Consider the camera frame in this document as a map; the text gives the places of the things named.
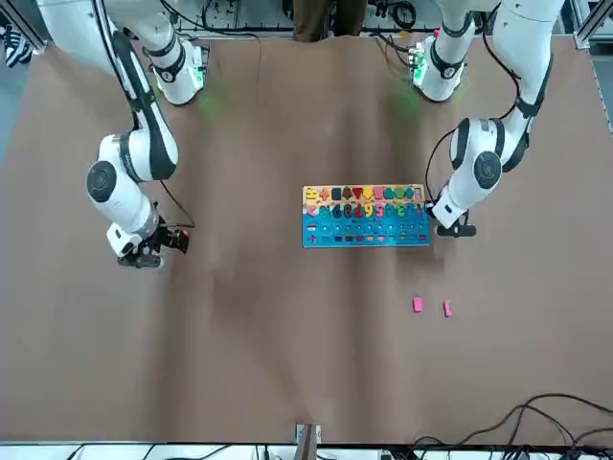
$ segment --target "small pink block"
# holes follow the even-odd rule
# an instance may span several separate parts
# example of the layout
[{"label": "small pink block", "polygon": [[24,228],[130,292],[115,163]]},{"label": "small pink block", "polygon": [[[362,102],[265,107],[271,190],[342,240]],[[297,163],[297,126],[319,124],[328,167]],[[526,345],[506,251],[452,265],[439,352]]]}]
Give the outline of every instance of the small pink block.
[{"label": "small pink block", "polygon": [[449,316],[451,316],[451,306],[449,305],[449,301],[445,300],[443,302],[443,312],[444,312],[444,317],[448,318]]},{"label": "small pink block", "polygon": [[413,311],[415,313],[421,313],[421,297],[415,297],[413,299]]}]

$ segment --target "blue puzzle board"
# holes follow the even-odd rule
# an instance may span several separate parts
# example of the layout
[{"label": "blue puzzle board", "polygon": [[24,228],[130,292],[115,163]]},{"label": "blue puzzle board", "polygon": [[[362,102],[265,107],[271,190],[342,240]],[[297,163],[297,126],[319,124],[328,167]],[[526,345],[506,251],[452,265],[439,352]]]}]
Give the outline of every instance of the blue puzzle board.
[{"label": "blue puzzle board", "polygon": [[303,187],[303,247],[429,243],[421,184]]}]

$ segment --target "cable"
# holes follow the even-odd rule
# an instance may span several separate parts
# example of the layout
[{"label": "cable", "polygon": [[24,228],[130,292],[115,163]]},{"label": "cable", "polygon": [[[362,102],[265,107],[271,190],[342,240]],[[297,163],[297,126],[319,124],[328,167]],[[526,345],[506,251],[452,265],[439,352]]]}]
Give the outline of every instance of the cable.
[{"label": "cable", "polygon": [[220,453],[222,450],[226,450],[227,448],[230,448],[231,446],[222,446],[221,448],[217,448],[212,452],[207,453],[206,455],[202,456],[202,457],[195,457],[195,458],[190,458],[190,457],[172,457],[172,458],[167,458],[166,460],[206,460],[207,458],[211,458],[212,456]]},{"label": "cable", "polygon": [[68,457],[66,458],[66,460],[73,460],[73,458],[75,458],[75,456],[85,448],[85,444],[81,444],[78,448],[76,448],[75,450],[73,450],[73,452],[68,455]]},{"label": "cable", "polygon": [[430,153],[430,158],[428,158],[428,165],[425,168],[425,188],[427,189],[428,194],[430,195],[430,199],[434,199],[434,196],[432,195],[432,191],[430,190],[430,184],[429,184],[429,181],[428,181],[428,175],[430,174],[430,165],[432,165],[432,158],[434,158],[434,154],[436,153],[437,149],[439,148],[439,145],[447,137],[449,137],[451,134],[453,134],[453,131],[455,131],[455,130],[456,130],[456,128],[454,127],[453,129],[451,129],[450,131],[445,133],[441,139],[439,139],[439,142],[437,142],[437,145],[434,146],[434,148],[432,149],[432,153]]},{"label": "cable", "polygon": [[398,50],[398,48],[401,48],[401,47],[398,47],[396,45],[396,42],[394,41],[394,38],[391,35],[388,35],[388,38],[389,38],[390,42],[392,43],[392,48],[394,48],[394,51],[396,52],[396,56],[398,57],[398,60],[408,67],[409,66],[409,62],[402,58],[402,56],[400,55],[400,51]]},{"label": "cable", "polygon": [[175,223],[174,225],[166,225],[166,226],[167,227],[195,228],[195,221],[193,220],[192,215],[190,215],[190,213],[187,212],[187,210],[183,207],[183,205],[179,203],[179,200],[174,197],[174,195],[170,192],[169,188],[166,186],[163,180],[160,180],[160,184],[162,184],[162,187],[164,187],[164,190],[166,190],[166,193],[168,194],[170,199],[174,201],[174,204],[176,204],[177,207],[181,211],[183,211],[183,214],[185,214],[185,216],[190,220],[190,223]]},{"label": "cable", "polygon": [[[524,405],[527,406],[535,401],[550,399],[550,398],[562,398],[562,399],[577,401],[578,403],[589,405],[591,407],[594,407],[595,409],[598,409],[600,412],[604,412],[610,416],[613,416],[613,410],[609,409],[608,407],[604,407],[603,405],[597,404],[595,402],[591,402],[589,400],[586,400],[585,398],[581,398],[579,396],[574,396],[574,395],[568,395],[566,393],[543,393],[543,394],[531,397],[529,400],[526,401]],[[519,412],[519,416],[517,418],[517,425],[515,426],[515,430],[513,431],[511,438],[509,439],[509,444],[512,444],[512,442],[515,440],[515,437],[517,436],[517,431],[519,430],[519,424],[521,424],[521,419],[524,416],[524,410],[525,409],[522,408],[522,410]]]},{"label": "cable", "polygon": [[[413,6],[413,4],[411,2],[395,2],[395,3],[390,3],[387,5],[388,7],[392,7],[392,10],[390,11],[390,16],[392,16],[392,19],[394,20],[394,22],[396,22],[396,24],[404,31],[411,31],[411,28],[413,26],[415,26],[415,23],[417,22],[417,12],[415,11],[415,7]],[[411,19],[406,22],[402,19],[400,19],[398,11],[400,9],[406,9],[411,17]]]},{"label": "cable", "polygon": [[392,48],[394,48],[395,50],[400,51],[401,53],[408,53],[409,52],[409,48],[408,47],[404,47],[404,46],[399,46],[396,45],[396,43],[388,38],[387,36],[385,36],[384,34],[382,34],[381,32],[373,32],[371,34],[371,36],[376,36],[377,38],[382,39],[385,43],[387,43],[389,46],[391,46]]},{"label": "cable", "polygon": [[151,447],[149,448],[149,450],[147,451],[147,453],[145,454],[145,456],[143,457],[142,460],[147,460],[147,458],[149,457],[149,454],[151,453],[151,451],[157,446],[157,444],[152,444]]},{"label": "cable", "polygon": [[486,19],[486,22],[483,24],[483,28],[482,28],[483,30],[481,31],[481,37],[483,39],[484,45],[486,45],[486,50],[488,50],[489,55],[498,63],[498,65],[500,65],[503,68],[503,70],[505,72],[507,72],[507,74],[509,74],[509,77],[511,77],[511,80],[513,81],[513,84],[515,85],[515,100],[513,101],[513,104],[511,105],[511,108],[509,110],[507,110],[507,112],[505,112],[505,114],[502,117],[499,117],[499,120],[504,120],[517,107],[517,101],[519,100],[519,81],[518,81],[518,77],[513,73],[513,71],[509,67],[507,67],[502,62],[502,60],[500,60],[498,58],[498,56],[494,54],[493,51],[491,51],[491,48],[489,48],[488,39],[486,38],[486,30],[488,28],[489,21],[494,16],[494,14],[498,11],[498,9],[500,8],[500,5],[501,5],[501,3],[496,5],[496,8],[494,8],[491,11],[491,13],[489,14],[488,18]]}]

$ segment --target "brown table surface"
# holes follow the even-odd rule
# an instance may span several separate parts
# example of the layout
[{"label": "brown table surface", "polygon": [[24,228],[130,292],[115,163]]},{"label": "brown table surface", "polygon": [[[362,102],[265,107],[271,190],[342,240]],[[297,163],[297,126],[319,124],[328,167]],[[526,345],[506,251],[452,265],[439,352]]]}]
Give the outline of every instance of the brown table surface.
[{"label": "brown table surface", "polygon": [[[57,50],[34,59],[0,170],[0,438],[280,443],[315,422],[325,442],[453,443],[536,393],[613,405],[613,142],[589,57],[554,42],[530,152],[474,208],[477,238],[336,250],[301,246],[304,185],[423,182],[439,137],[503,113],[511,82],[478,40],[445,104],[410,93],[374,39],[216,42],[207,92],[162,103],[169,186],[197,228],[158,271],[116,265],[85,192],[100,140],[130,126],[118,85]],[[561,443],[535,415],[517,441]]]}]

